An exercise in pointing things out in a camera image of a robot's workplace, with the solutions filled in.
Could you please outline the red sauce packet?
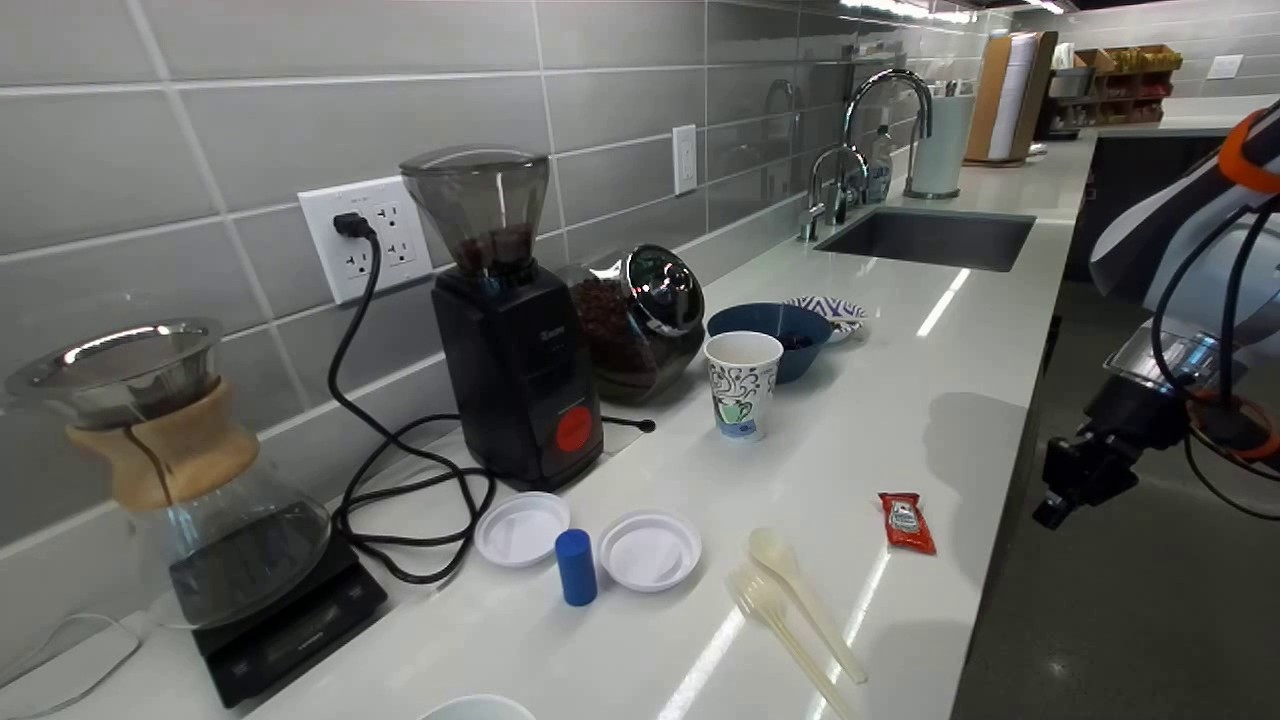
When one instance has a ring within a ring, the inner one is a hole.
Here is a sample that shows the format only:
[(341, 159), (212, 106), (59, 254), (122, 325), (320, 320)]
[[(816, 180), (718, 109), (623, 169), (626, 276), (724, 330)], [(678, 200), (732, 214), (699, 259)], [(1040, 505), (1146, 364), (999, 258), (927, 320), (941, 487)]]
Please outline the red sauce packet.
[(928, 556), (937, 555), (934, 538), (922, 511), (919, 493), (881, 492), (878, 498), (884, 515), (884, 533), (890, 547)]

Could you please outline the sink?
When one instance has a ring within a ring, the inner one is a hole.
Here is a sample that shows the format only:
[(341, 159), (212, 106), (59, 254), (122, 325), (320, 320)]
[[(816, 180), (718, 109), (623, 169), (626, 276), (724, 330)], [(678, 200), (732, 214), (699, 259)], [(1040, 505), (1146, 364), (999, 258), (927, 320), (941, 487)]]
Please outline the sink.
[(823, 252), (1009, 273), (1034, 217), (882, 208), (817, 245)]

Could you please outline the patterned small dish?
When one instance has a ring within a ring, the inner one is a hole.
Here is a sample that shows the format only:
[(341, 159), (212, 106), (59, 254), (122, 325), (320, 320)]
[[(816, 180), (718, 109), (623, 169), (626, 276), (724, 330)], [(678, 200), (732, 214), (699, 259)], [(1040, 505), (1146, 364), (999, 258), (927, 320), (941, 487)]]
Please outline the patterned small dish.
[(806, 309), (823, 316), (832, 328), (828, 345), (860, 338), (864, 334), (867, 310), (851, 301), (833, 296), (805, 295), (786, 299), (787, 305)]

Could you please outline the wooden paper plate holder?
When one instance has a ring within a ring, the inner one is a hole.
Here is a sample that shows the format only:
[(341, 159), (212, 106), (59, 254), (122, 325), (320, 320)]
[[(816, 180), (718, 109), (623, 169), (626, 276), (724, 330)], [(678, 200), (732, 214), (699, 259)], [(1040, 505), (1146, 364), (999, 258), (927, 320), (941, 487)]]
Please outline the wooden paper plate holder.
[(986, 45), (964, 163), (1020, 167), (1030, 156), (1059, 33), (1018, 32)]

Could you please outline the blue bowl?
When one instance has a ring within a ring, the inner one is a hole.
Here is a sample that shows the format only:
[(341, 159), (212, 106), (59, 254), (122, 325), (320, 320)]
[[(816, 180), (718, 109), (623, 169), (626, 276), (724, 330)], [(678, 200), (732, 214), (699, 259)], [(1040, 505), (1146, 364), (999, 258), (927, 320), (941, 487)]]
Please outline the blue bowl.
[(735, 331), (768, 334), (783, 346), (778, 383), (801, 378), (835, 333), (820, 314), (790, 304), (753, 302), (726, 307), (707, 322), (709, 336)]

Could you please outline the clear soap bottle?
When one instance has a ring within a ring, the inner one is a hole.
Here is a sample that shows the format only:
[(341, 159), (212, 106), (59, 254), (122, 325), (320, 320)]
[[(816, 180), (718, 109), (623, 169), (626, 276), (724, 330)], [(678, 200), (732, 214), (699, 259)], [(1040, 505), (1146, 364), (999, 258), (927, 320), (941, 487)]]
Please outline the clear soap bottle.
[(867, 204), (879, 204), (887, 199), (893, 174), (892, 152), (893, 138), (890, 127), (882, 123), (877, 127), (870, 150), (867, 154)]

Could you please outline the tall chrome tap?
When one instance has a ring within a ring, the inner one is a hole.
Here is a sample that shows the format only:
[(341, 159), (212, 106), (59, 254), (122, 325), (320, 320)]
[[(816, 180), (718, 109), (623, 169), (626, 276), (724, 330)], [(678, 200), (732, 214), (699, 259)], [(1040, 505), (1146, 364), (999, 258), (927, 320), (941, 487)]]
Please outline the tall chrome tap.
[[(888, 86), (891, 83), (900, 83), (909, 87), (916, 96), (916, 128), (919, 129), (920, 138), (928, 136), (932, 129), (931, 114), (932, 114), (932, 92), (925, 81), (916, 73), (906, 69), (893, 68), (874, 73), (868, 79), (861, 82), (858, 88), (852, 92), (851, 99), (847, 101), (845, 108), (845, 118), (842, 123), (841, 140), (849, 146), (855, 145), (856, 127), (855, 120), (858, 113), (860, 111), (860, 105), (870, 92), (881, 86)], [(882, 123), (888, 123), (887, 115)], [(845, 167), (842, 170), (851, 176), (851, 181), (858, 178), (858, 173), (852, 168), (852, 161), (850, 165)]]

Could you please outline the plastic spoon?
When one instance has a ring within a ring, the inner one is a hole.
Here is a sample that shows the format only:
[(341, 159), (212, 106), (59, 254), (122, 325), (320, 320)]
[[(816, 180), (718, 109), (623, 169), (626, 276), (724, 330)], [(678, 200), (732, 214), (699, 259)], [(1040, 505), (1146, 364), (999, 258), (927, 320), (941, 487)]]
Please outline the plastic spoon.
[(831, 614), (814, 592), (812, 583), (803, 574), (794, 547), (769, 527), (760, 527), (748, 537), (750, 557), (772, 575), (792, 596), (801, 614), (819, 635), (840, 667), (855, 684), (867, 684), (869, 675), (863, 662), (852, 652), (842, 632), (835, 625)]

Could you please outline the small chrome tap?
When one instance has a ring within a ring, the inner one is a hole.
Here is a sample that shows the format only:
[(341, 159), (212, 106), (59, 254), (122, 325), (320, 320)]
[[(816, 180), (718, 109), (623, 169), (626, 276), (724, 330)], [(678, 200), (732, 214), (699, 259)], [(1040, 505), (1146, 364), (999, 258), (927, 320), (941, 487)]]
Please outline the small chrome tap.
[[(823, 201), (820, 190), (823, 187), (822, 167), (829, 158), (846, 158), (852, 161), (852, 168), (858, 173), (856, 179), (851, 179), (851, 176), (840, 170), (835, 179), (836, 200), (835, 210), (829, 210)], [(817, 241), (819, 220), (828, 214), (832, 215), (829, 220), (833, 225), (842, 225), (847, 220), (847, 214), (851, 208), (860, 206), (867, 201), (867, 186), (869, 182), (869, 165), (867, 156), (859, 149), (849, 146), (846, 143), (831, 147), (820, 152), (810, 165), (809, 186), (805, 195), (805, 210), (801, 215), (800, 231), (797, 234), (797, 241), (803, 243), (813, 243)]]

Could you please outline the plastic fork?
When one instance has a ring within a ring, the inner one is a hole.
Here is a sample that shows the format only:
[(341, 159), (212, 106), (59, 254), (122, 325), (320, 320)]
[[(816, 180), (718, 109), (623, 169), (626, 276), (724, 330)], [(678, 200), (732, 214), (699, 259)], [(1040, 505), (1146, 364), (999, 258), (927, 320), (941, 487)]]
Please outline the plastic fork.
[(733, 569), (726, 580), (741, 612), (746, 618), (759, 621), (774, 634), (774, 638), (790, 653), (828, 707), (841, 720), (858, 720), (856, 714), (845, 702), (836, 684), (790, 630), (785, 620), (785, 596), (777, 583), (768, 580), (746, 565)]

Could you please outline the white plastic lid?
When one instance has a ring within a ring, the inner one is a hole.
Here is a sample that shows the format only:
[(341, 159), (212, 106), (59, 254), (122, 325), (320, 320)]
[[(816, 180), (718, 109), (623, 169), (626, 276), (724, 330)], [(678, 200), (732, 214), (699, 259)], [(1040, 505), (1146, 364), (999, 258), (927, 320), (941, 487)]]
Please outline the white plastic lid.
[(639, 593), (658, 593), (684, 583), (698, 568), (701, 552), (701, 536), (687, 519), (637, 510), (604, 530), (596, 555), (614, 583)]
[(553, 556), (571, 527), (568, 503), (557, 495), (522, 492), (495, 503), (479, 520), (474, 546), (498, 568), (530, 568)]

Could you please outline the glass jar of coffee beans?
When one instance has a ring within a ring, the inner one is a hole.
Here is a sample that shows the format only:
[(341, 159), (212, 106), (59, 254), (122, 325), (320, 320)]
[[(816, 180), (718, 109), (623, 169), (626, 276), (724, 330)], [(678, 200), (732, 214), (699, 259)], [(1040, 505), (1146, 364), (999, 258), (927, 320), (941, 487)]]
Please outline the glass jar of coffee beans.
[(641, 243), (557, 275), (570, 288), (603, 400), (648, 402), (678, 380), (701, 348), (703, 288), (668, 249)]

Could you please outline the black kitchen scale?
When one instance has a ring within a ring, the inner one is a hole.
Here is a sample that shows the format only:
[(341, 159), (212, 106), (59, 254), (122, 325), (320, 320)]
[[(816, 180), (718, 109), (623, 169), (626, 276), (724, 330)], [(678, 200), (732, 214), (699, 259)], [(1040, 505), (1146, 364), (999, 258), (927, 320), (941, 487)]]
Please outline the black kitchen scale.
[(193, 630), (192, 638), (223, 707), (236, 708), (337, 651), (387, 601), (356, 551), (335, 537), (296, 588), (236, 623)]

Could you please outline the glass carafe with wooden collar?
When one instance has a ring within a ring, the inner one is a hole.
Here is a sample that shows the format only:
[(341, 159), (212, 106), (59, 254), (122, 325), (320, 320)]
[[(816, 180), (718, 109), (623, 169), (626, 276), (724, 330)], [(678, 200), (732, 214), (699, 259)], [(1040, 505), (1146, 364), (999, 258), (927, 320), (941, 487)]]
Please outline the glass carafe with wooden collar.
[(152, 619), (180, 629), (237, 623), (297, 587), (330, 536), (326, 510), (280, 480), (230, 414), (228, 383), (131, 427), (69, 428), (102, 459), (131, 527)]

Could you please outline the white switch plate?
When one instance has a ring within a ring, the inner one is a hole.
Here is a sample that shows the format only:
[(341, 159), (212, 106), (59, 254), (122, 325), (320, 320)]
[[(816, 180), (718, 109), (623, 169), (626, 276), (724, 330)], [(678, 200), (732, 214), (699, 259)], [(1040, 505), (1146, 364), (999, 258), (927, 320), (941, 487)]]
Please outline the white switch plate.
[(677, 126), (671, 131), (673, 195), (684, 196), (698, 187), (698, 128)]

